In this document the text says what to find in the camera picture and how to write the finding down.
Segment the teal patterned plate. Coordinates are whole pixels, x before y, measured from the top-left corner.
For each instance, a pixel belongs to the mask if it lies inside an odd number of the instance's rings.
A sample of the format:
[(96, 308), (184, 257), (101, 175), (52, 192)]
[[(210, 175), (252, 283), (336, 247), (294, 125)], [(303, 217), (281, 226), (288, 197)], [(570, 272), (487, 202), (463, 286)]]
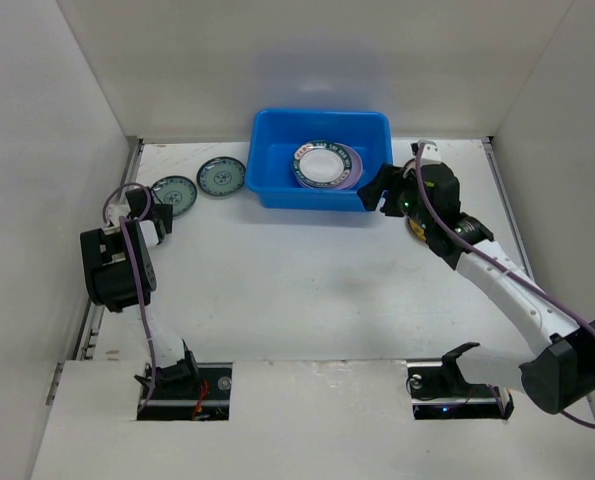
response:
[(171, 175), (157, 180), (151, 186), (151, 192), (159, 204), (172, 207), (174, 218), (188, 212), (197, 200), (195, 183), (180, 175)]
[(240, 160), (219, 156), (208, 160), (199, 168), (196, 181), (205, 194), (225, 197), (243, 187), (245, 175), (246, 167)]

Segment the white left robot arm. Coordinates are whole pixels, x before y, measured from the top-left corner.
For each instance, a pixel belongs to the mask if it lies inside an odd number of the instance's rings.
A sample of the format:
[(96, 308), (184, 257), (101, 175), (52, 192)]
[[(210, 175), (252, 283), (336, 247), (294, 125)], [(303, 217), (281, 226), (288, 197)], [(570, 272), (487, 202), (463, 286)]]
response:
[(121, 193), (127, 208), (111, 215), (111, 200), (107, 199), (102, 208), (104, 226), (79, 236), (89, 299), (112, 313), (132, 306), (139, 309), (149, 364), (136, 379), (146, 388), (147, 398), (173, 391), (191, 395), (202, 381), (194, 354), (181, 337), (154, 326), (147, 315), (157, 289), (149, 247), (172, 232), (172, 207), (156, 202), (152, 190), (136, 182), (117, 188), (111, 195)]

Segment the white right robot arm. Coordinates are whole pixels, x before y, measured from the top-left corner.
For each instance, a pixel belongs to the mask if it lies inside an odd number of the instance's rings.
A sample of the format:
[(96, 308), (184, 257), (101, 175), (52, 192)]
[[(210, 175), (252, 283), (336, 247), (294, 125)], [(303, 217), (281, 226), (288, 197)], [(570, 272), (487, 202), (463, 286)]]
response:
[(413, 366), (407, 388), (421, 402), (468, 398), (495, 400), (510, 416), (503, 390), (524, 393), (540, 410), (566, 414), (595, 391), (595, 320), (579, 318), (552, 299), (506, 255), (494, 234), (461, 208), (460, 184), (443, 162), (384, 164), (357, 191), (367, 211), (407, 221), (418, 240), (476, 286), (521, 334), (526, 354), (466, 342), (430, 367)]

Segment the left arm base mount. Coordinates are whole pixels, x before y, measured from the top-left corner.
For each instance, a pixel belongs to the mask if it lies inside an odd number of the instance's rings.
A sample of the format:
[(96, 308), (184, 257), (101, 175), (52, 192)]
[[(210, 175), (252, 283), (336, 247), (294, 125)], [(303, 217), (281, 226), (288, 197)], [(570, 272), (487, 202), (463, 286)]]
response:
[(200, 363), (199, 379), (157, 387), (146, 402), (149, 378), (135, 376), (140, 384), (138, 421), (227, 421), (230, 414), (232, 363)]

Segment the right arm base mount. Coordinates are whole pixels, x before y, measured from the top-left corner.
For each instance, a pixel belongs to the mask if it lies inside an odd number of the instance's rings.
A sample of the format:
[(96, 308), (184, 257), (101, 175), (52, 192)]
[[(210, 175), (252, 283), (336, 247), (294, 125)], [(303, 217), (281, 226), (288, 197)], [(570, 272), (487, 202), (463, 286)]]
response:
[(457, 360), (478, 347), (462, 344), (441, 358), (407, 363), (405, 388), (415, 420), (508, 420), (514, 412), (512, 395), (484, 383), (468, 383)]

